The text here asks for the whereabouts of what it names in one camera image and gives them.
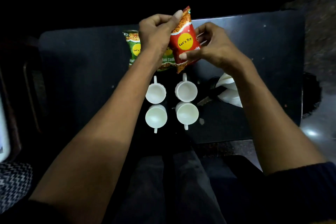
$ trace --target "fingernail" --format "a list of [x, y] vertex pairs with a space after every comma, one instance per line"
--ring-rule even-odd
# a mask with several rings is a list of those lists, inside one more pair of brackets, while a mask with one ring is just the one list
[[181, 19], [182, 15], [183, 15], [182, 10], [178, 10], [176, 13], [174, 13], [174, 16], [175, 16], [177, 19]]
[[183, 59], [183, 60], [186, 60], [187, 59], [187, 53], [183, 52], [182, 54], [180, 54], [179, 58]]

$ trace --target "zigzag patterned fabric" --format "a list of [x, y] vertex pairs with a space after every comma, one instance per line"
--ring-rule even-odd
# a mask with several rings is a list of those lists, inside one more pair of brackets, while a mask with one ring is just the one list
[[33, 170], [27, 163], [0, 163], [0, 214], [27, 194], [32, 177]]

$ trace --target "person's right hand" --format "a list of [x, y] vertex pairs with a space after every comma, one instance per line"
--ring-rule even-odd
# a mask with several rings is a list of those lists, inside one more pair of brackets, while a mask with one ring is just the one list
[[230, 41], [223, 28], [212, 22], [207, 22], [196, 28], [195, 32], [196, 35], [199, 35], [197, 40], [200, 43], [206, 42], [200, 50], [180, 54], [180, 59], [205, 59], [231, 76], [251, 63], [251, 60]]

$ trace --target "floor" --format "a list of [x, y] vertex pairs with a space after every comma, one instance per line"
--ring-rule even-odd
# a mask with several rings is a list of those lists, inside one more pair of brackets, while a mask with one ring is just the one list
[[[316, 75], [322, 87], [319, 106], [300, 127], [336, 163], [336, 0], [295, 0], [283, 8], [305, 15], [305, 71]], [[195, 150], [200, 158], [243, 155], [260, 168], [252, 140], [203, 144]]]

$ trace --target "dark sleeve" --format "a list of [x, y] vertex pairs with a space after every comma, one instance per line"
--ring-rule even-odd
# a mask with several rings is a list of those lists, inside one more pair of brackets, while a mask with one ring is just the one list
[[3, 223], [68, 223], [52, 206], [32, 200], [22, 200], [8, 212], [5, 212]]
[[266, 178], [267, 202], [282, 223], [336, 220], [336, 166], [320, 163]]

